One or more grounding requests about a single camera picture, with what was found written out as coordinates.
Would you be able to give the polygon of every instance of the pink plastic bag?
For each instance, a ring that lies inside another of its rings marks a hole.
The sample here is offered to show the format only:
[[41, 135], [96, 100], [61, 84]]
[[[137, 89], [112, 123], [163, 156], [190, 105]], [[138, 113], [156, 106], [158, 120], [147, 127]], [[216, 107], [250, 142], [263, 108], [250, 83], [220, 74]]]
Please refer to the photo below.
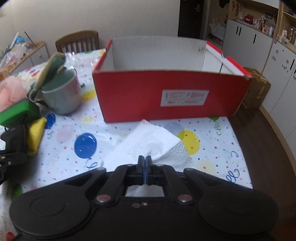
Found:
[[0, 112], [27, 97], [20, 78], [9, 76], [0, 82]]

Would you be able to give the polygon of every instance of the balloon print tablecloth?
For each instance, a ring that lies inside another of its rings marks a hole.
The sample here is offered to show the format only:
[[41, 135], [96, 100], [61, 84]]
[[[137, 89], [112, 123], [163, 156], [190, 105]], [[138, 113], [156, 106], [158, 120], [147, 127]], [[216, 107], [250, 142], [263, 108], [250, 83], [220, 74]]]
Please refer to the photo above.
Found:
[[[96, 97], [91, 75], [93, 64], [104, 50], [80, 53], [74, 65], [82, 88], [83, 103], [70, 115], [44, 113], [46, 129], [37, 155], [30, 159], [18, 177], [1, 185], [0, 240], [16, 232], [8, 209], [21, 193], [106, 165], [102, 157], [124, 140], [138, 122], [106, 124]], [[19, 73], [24, 80], [37, 78], [44, 64]], [[183, 140], [196, 169], [252, 188], [242, 150], [226, 117], [152, 120]]]

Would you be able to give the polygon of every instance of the wooden chair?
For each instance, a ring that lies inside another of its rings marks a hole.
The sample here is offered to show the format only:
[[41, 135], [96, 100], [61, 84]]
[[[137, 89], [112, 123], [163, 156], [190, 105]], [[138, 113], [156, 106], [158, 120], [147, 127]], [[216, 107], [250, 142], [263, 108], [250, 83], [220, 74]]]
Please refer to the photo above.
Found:
[[56, 48], [58, 52], [86, 52], [100, 49], [99, 34], [97, 31], [86, 30], [72, 34], [68, 34], [56, 41]]

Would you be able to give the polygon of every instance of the pink balloon print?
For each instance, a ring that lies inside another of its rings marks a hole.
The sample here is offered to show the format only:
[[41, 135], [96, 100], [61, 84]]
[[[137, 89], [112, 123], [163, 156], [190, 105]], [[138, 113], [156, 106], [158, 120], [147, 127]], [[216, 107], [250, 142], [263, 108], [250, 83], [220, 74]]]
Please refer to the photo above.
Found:
[[66, 143], [72, 136], [74, 131], [73, 125], [63, 125], [57, 133], [57, 142], [60, 144]]

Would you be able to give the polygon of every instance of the red cardboard box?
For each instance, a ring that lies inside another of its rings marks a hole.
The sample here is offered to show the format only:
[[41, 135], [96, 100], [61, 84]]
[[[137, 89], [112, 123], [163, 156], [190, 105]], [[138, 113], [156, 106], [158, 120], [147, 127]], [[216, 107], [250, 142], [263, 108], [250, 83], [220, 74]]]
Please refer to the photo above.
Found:
[[105, 122], [234, 115], [250, 75], [200, 39], [112, 39], [93, 70]]

